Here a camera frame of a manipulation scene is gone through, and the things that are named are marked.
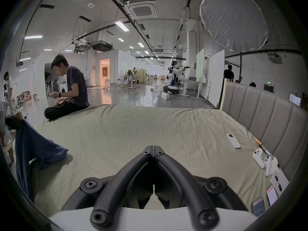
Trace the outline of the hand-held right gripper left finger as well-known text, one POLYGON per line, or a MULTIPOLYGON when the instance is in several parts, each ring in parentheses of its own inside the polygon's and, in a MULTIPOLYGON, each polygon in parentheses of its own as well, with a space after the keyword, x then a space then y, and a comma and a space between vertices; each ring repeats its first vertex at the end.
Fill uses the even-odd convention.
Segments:
POLYGON ((62 210, 93 207, 90 225, 97 230, 114 230, 122 207, 144 209, 153 195, 153 156, 154 146, 147 146, 117 174, 84 179, 62 210))

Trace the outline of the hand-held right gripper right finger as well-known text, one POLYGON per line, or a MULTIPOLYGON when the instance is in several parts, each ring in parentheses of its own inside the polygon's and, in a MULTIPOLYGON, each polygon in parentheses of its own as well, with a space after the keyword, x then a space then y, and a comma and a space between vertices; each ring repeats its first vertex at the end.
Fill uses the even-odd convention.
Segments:
POLYGON ((154 146, 155 195, 165 209, 187 207, 195 230, 231 229, 236 218, 249 216, 239 196, 221 177, 202 178, 154 146))

